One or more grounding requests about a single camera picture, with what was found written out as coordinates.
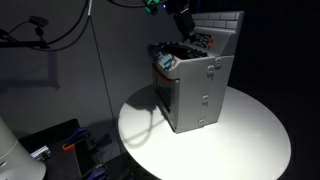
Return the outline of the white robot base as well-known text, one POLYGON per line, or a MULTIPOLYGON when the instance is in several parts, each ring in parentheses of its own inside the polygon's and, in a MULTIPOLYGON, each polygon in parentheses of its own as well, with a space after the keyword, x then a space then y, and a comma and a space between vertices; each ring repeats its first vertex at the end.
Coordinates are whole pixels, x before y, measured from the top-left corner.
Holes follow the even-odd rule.
POLYGON ((0 118, 0 180, 43 180, 46 166, 34 159, 0 118))

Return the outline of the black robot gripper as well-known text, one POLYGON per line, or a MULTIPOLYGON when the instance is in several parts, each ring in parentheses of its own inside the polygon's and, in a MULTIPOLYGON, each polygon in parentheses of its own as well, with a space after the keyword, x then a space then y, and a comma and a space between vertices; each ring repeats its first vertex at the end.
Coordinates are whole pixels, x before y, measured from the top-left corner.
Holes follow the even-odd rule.
POLYGON ((188 9, 189 0, 168 0, 165 3, 165 10, 168 14, 175 14, 174 21, 184 37, 190 37, 195 27, 192 15, 185 12, 188 9))

